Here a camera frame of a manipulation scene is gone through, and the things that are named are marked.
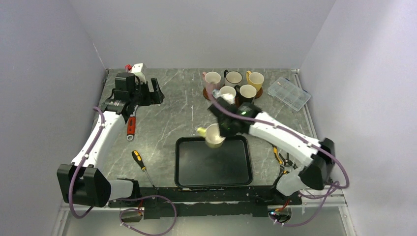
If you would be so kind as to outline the pale yellow mug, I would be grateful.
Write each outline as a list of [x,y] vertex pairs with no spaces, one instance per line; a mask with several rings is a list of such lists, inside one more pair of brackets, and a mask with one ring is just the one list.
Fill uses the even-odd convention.
[[218,148],[226,140],[225,137],[220,135],[218,123],[211,124],[207,128],[198,127],[196,132],[199,134],[199,136],[204,138],[209,148]]

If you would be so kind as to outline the light blue mug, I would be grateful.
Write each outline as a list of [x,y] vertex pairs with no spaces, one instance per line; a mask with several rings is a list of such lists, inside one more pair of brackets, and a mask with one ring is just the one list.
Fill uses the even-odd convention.
[[230,86],[223,86],[221,89],[214,89],[211,93],[214,98],[223,98],[229,104],[236,103],[236,90]]

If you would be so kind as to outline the black handled cream mug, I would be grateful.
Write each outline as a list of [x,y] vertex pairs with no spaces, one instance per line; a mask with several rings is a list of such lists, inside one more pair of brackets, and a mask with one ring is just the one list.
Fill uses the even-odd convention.
[[253,87],[252,85],[236,85],[234,89],[237,93],[237,104],[239,106],[243,103],[254,103],[257,94],[257,90],[255,87]]

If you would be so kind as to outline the brown wooden coaster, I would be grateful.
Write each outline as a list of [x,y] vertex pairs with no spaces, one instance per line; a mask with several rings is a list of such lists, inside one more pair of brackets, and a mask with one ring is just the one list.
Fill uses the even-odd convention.
[[255,98],[256,98],[256,99],[260,98],[260,97],[262,96],[262,94],[263,94],[263,89],[262,89],[262,88],[260,88],[260,89],[258,90],[258,92],[257,92],[257,94],[256,94],[256,96],[255,96]]
[[207,101],[210,101],[210,98],[212,97],[212,95],[210,94],[210,92],[206,88],[203,89],[203,97]]

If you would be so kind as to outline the white ribbed mug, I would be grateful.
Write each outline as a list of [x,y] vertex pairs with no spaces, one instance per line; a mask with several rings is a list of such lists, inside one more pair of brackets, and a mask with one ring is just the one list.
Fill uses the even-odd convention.
[[243,85],[243,75],[235,70],[224,71],[225,86],[235,87],[236,85]]

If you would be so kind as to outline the pink mug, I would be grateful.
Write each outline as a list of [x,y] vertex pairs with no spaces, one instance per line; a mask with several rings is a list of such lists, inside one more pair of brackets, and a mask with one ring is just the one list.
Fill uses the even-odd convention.
[[212,95],[213,90],[220,90],[223,86],[221,75],[217,72],[202,72],[202,77],[208,96]]

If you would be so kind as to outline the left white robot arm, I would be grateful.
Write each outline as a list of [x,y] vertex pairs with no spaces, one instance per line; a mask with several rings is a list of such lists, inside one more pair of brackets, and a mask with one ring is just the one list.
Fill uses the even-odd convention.
[[108,180],[101,168],[119,133],[138,107],[161,104],[165,98],[158,80],[151,78],[153,90],[139,76],[122,72],[115,77],[111,95],[98,111],[98,121],[81,151],[69,164],[57,170],[63,200],[70,205],[103,207],[122,199],[128,206],[141,200],[139,183],[133,179]]

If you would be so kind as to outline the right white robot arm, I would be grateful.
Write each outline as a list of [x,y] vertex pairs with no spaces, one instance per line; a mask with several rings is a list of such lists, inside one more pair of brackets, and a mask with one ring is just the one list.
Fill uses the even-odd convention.
[[208,110],[217,118],[221,136],[246,133],[273,144],[297,160],[297,168],[278,177],[271,190],[275,203],[283,204],[290,195],[305,188],[324,189],[335,164],[330,157],[331,148],[327,146],[333,145],[331,140],[319,141],[304,136],[249,102],[237,107],[220,97]]

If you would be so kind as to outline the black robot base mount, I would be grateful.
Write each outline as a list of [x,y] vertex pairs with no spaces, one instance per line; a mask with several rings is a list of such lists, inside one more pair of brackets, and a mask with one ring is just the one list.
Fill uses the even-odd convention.
[[210,188],[139,187],[128,200],[110,200],[108,207],[142,206],[145,219],[161,217],[252,215],[264,217],[282,206],[301,205],[297,193],[281,197],[272,186]]

